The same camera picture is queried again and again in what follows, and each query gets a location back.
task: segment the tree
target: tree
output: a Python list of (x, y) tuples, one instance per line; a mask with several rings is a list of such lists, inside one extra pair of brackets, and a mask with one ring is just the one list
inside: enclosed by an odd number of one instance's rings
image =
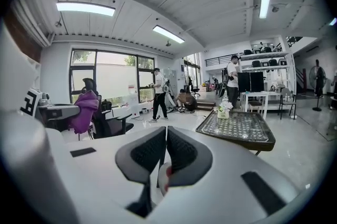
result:
[[(128, 56), (124, 59), (127, 66), (136, 66), (136, 57)], [(150, 58), (138, 58), (138, 67), (142, 69), (153, 69), (153, 59)]]
[(74, 51), (72, 63), (76, 60), (80, 62), (86, 62), (91, 51)]

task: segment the black pants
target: black pants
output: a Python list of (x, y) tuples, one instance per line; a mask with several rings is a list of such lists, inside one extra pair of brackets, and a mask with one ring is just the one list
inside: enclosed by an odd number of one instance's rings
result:
[(239, 96), (239, 89), (237, 87), (227, 86), (228, 102), (232, 103), (235, 108), (237, 97)]
[(162, 108), (164, 117), (167, 117), (167, 111), (166, 111), (166, 105), (165, 105), (165, 94), (166, 93), (160, 93), (160, 94), (156, 94), (154, 96), (154, 100), (153, 100), (153, 119), (157, 118), (157, 112), (158, 112), (159, 105)]

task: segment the railing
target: railing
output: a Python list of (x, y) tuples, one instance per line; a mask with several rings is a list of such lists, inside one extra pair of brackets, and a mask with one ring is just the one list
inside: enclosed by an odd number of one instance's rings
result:
[(299, 40), (301, 40), (303, 37), (294, 37), (294, 36), (289, 36), (286, 37), (286, 40), (288, 42), (289, 47), (292, 47), (295, 43), (297, 43)]
[(306, 71), (305, 69), (302, 72), (296, 68), (296, 81), (303, 88), (303, 91), (306, 92)]
[(237, 55), (237, 54), (230, 54), (230, 55), (221, 56), (221, 57), (217, 57), (217, 58), (205, 59), (206, 67), (212, 66), (212, 65), (218, 65), (218, 64), (227, 64), (231, 61), (231, 57), (233, 55)]

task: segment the window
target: window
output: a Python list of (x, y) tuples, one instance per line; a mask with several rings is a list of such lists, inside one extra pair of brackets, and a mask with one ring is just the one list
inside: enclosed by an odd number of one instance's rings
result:
[(124, 105), (128, 95), (138, 94), (135, 63), (136, 56), (97, 52), (96, 83), (103, 100), (117, 98)]
[(139, 69), (154, 69), (154, 60), (152, 58), (138, 57)]
[(73, 51), (71, 66), (95, 65), (95, 51), (77, 50)]
[(192, 54), (190, 56), (184, 57), (184, 71), (186, 77), (186, 83), (189, 83), (188, 77), (191, 77), (194, 87), (200, 87), (202, 85), (200, 76), (200, 59), (199, 53)]
[(85, 86), (83, 78), (91, 78), (95, 80), (95, 57), (95, 51), (73, 51), (69, 72), (71, 103), (75, 103), (77, 101), (82, 88)]
[(140, 103), (153, 100), (154, 98), (154, 89), (149, 88), (149, 84), (154, 82), (154, 74), (151, 73), (153, 68), (154, 60), (152, 58), (138, 57)]
[(74, 50), (70, 62), (70, 97), (74, 103), (82, 88), (83, 78), (92, 78), (102, 100), (113, 106), (152, 100), (154, 90), (148, 85), (154, 82), (151, 71), (154, 59), (114, 52)]

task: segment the office chair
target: office chair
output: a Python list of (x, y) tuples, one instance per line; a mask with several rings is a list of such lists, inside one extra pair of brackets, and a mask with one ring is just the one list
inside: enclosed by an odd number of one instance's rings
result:
[(193, 88), (193, 89), (192, 89), (192, 92), (193, 92), (192, 95), (194, 95), (194, 96), (195, 96), (195, 95), (199, 95), (199, 96), (200, 96), (200, 94), (198, 93), (198, 92), (199, 92), (199, 89), (198, 89), (197, 87), (196, 87), (196, 88)]
[(131, 114), (123, 117), (105, 119), (105, 114), (111, 110), (109, 109), (102, 112), (102, 96), (99, 95), (96, 90), (96, 82), (91, 78), (83, 78), (83, 82), (85, 87), (82, 88), (82, 92), (92, 90), (97, 95), (98, 100), (98, 110), (93, 114), (92, 118), (96, 130), (96, 133), (93, 135), (94, 139), (123, 135), (133, 128), (134, 125), (132, 123), (126, 122), (126, 119), (130, 117)]

